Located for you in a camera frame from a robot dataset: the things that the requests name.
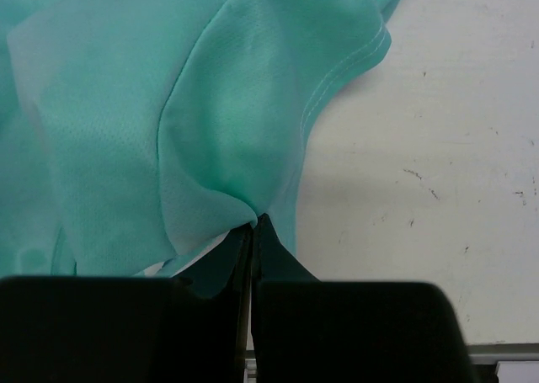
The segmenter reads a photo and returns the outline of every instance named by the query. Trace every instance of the teal fabric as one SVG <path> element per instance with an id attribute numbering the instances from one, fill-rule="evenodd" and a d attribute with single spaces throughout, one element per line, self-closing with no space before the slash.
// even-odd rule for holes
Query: teal fabric
<path id="1" fill-rule="evenodd" d="M 270 214 L 398 0 L 0 0 L 0 276 L 170 275 Z"/>

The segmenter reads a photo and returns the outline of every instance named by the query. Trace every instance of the white table surface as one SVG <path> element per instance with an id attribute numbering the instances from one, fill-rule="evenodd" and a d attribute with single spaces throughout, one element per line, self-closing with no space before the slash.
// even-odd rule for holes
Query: white table surface
<path id="1" fill-rule="evenodd" d="M 468 343 L 539 342 L 539 0 L 402 0 L 315 125 L 298 257 L 439 285 Z"/>

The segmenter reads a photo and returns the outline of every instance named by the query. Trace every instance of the white stitching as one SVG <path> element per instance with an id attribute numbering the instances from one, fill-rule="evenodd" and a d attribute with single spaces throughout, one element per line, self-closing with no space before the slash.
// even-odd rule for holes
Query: white stitching
<path id="1" fill-rule="evenodd" d="M 382 46 L 382 44 L 384 43 L 384 40 L 386 39 L 387 37 L 387 32 L 384 33 L 384 36 L 382 36 L 382 39 L 380 40 L 380 43 L 378 44 L 378 46 L 371 52 L 369 53 L 368 55 L 365 55 L 363 56 L 361 59 L 359 59 L 358 61 L 354 61 L 352 62 L 350 65 L 348 65 L 347 67 L 345 67 L 343 70 L 341 70 L 337 75 L 335 75 L 335 77 L 331 80 L 331 82 L 328 83 L 328 86 L 324 89 L 323 93 L 320 94 L 320 98 L 318 99 L 318 101 L 314 104 L 314 106 L 311 108 L 311 110 L 309 111 L 309 113 L 307 114 L 307 117 L 305 118 L 305 122 L 303 122 L 303 124 L 300 122 L 300 137 L 302 139 L 302 149 L 305 149 L 305 147 L 303 146 L 303 132 L 305 130 L 305 127 L 307 126 L 307 122 L 309 121 L 309 118 L 311 117 L 312 115 L 312 112 L 316 109 L 316 107 L 320 104 L 320 102 L 322 101 L 322 98 L 324 97 L 324 95 L 328 92 L 329 88 L 333 85 L 333 83 L 335 81 L 337 81 L 346 71 L 348 71 L 352 66 L 355 66 L 355 65 L 359 65 L 360 63 L 362 63 L 365 59 L 371 57 L 372 55 L 374 55 L 379 49 L 380 47 Z"/>
<path id="2" fill-rule="evenodd" d="M 339 63 L 337 63 L 333 69 L 331 69 L 328 73 L 326 73 L 326 75 L 323 77 L 322 80 L 320 80 L 320 83 L 316 86 L 316 88 L 314 89 L 314 91 L 312 92 L 311 94 L 311 97 L 309 97 L 307 103 L 305 104 L 305 108 L 303 109 L 303 112 L 302 112 L 302 120 L 300 121 L 300 125 L 303 123 L 303 117 L 305 116 L 305 113 L 307 112 L 307 108 L 309 106 L 309 104 L 311 103 L 312 99 L 314 98 L 314 96 L 317 94 L 318 92 L 318 89 L 320 89 L 320 87 L 322 87 L 322 85 L 324 84 L 324 82 L 328 79 L 329 76 L 331 76 L 331 74 L 333 72 L 335 72 L 343 63 L 345 63 L 347 60 L 351 59 L 352 56 L 354 55 L 357 55 L 358 53 L 360 53 L 362 50 L 364 50 L 365 48 L 369 47 L 375 40 L 376 38 L 378 38 L 378 35 L 380 35 L 380 33 L 382 32 L 382 29 L 384 27 L 384 24 L 383 24 L 383 21 L 380 22 L 380 28 L 378 28 L 378 31 L 376 32 L 376 34 L 371 38 L 371 40 L 369 42 L 367 42 L 366 44 L 364 44 L 360 49 L 356 49 L 355 51 L 353 51 L 352 53 L 350 53 L 348 56 L 346 56 L 342 61 L 340 61 Z"/>

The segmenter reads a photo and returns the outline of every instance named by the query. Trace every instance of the cloth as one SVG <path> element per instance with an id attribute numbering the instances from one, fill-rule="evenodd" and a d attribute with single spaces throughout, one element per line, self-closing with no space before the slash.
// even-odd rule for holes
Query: cloth
<path id="1" fill-rule="evenodd" d="M 267 212 L 398 0 L 0 0 L 0 276 L 171 275 Z"/>

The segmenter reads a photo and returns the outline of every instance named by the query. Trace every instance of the dark scuff mark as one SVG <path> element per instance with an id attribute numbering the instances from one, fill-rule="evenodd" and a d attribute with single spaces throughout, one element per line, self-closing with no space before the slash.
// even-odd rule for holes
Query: dark scuff mark
<path id="1" fill-rule="evenodd" d="M 516 192 L 514 192 L 513 194 L 519 195 L 519 196 L 522 198 L 522 206 L 528 205 L 528 203 L 527 203 L 526 200 L 524 199 L 524 192 L 522 192 L 522 191 L 516 191 Z"/>
<path id="2" fill-rule="evenodd" d="M 432 196 L 436 198 L 436 200 L 440 200 L 440 197 L 436 194 L 436 192 L 433 189 L 429 189 L 429 191 L 432 194 Z"/>
<path id="3" fill-rule="evenodd" d="M 340 236 L 339 236 L 339 245 L 340 245 L 340 242 L 343 240 L 343 236 L 344 236 L 345 233 L 346 233 L 346 230 L 343 230 L 343 231 L 340 233 Z"/>
<path id="4" fill-rule="evenodd" d="M 404 171 L 405 173 L 415 175 L 417 178 L 419 178 L 419 181 L 421 181 L 421 180 L 423 179 L 423 177 L 421 177 L 421 176 L 420 176 L 417 172 L 415 172 L 415 171 L 407 170 L 406 168 L 403 168 L 403 171 Z"/>

